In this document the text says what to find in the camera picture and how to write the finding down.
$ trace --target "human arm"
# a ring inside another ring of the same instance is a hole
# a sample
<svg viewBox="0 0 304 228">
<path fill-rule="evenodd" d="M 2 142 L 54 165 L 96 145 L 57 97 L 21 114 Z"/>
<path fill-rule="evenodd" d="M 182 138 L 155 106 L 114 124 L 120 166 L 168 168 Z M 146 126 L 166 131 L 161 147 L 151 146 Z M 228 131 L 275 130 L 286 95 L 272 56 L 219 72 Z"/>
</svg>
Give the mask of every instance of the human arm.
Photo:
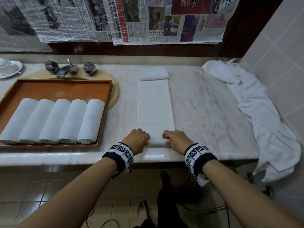
<svg viewBox="0 0 304 228">
<path fill-rule="evenodd" d="M 181 155 L 194 142 L 181 131 L 165 131 L 172 148 Z M 202 172 L 213 183 L 228 208 L 244 228 L 303 226 L 262 192 L 217 160 L 207 161 Z"/>
<path fill-rule="evenodd" d="M 138 129 L 122 143 L 136 155 L 142 153 L 147 139 L 149 134 Z M 39 207 L 18 228 L 81 227 L 116 169 L 117 163 L 113 159 L 102 158 Z"/>
</svg>

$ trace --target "bare foot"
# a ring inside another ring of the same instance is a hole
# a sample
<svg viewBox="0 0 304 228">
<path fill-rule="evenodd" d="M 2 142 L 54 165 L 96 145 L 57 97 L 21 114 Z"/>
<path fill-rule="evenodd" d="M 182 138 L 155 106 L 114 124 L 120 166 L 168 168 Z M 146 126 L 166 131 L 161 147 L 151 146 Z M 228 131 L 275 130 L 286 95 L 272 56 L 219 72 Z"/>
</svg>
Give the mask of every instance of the bare foot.
<svg viewBox="0 0 304 228">
<path fill-rule="evenodd" d="M 146 200 L 144 200 L 143 203 L 141 202 L 138 205 L 137 214 L 142 223 L 144 220 L 149 219 L 149 210 L 148 210 L 148 204 L 147 204 Z"/>
<path fill-rule="evenodd" d="M 162 170 L 159 175 L 159 182 L 161 184 L 161 188 L 163 188 L 164 186 L 169 187 L 171 185 L 171 179 L 168 173 Z"/>
</svg>

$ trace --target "black pants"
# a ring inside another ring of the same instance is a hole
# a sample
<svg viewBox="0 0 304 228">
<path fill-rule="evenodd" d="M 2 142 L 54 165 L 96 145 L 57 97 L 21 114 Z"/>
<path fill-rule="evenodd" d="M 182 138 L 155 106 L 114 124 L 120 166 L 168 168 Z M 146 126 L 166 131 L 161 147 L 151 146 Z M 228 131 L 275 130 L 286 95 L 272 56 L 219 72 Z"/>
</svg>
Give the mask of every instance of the black pants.
<svg viewBox="0 0 304 228">
<path fill-rule="evenodd" d="M 157 197 L 157 206 L 158 206 L 158 217 L 157 223 L 158 228 L 188 228 L 187 224 L 179 216 L 178 209 L 176 207 L 175 201 L 172 197 L 172 194 L 167 188 L 162 188 Z M 154 228 L 154 224 L 146 219 L 140 228 Z"/>
</svg>

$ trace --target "human hand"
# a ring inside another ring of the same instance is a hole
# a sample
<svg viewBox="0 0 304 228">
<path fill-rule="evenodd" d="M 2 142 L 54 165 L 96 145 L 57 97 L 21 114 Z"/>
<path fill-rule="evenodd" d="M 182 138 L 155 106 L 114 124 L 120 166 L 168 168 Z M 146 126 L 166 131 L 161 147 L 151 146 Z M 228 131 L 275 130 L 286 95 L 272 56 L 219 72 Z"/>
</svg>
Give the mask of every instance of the human hand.
<svg viewBox="0 0 304 228">
<path fill-rule="evenodd" d="M 181 155 L 184 155 L 186 149 L 194 144 L 194 142 L 190 138 L 188 138 L 183 131 L 179 130 L 165 130 L 162 137 L 170 139 L 167 142 L 167 145 L 170 144 L 172 146 L 172 149 L 177 151 Z"/>
<path fill-rule="evenodd" d="M 148 144 L 148 139 L 150 139 L 148 133 L 141 129 L 134 129 L 121 142 L 128 145 L 135 156 L 143 152 L 143 148 Z"/>
</svg>

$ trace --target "red newspaper headline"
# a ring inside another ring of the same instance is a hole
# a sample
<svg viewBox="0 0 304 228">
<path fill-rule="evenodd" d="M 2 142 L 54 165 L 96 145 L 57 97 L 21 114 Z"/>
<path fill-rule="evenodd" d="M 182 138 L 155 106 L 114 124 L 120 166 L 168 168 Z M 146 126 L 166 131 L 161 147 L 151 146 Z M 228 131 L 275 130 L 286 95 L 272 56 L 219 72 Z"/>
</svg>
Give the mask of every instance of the red newspaper headline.
<svg viewBox="0 0 304 228">
<path fill-rule="evenodd" d="M 123 10 L 123 0 L 115 0 L 115 1 L 116 1 L 116 7 L 118 11 L 118 17 L 119 17 L 123 40 L 124 42 L 128 42 L 129 39 L 128 39 L 126 21 L 125 21 L 125 12 Z"/>
</svg>

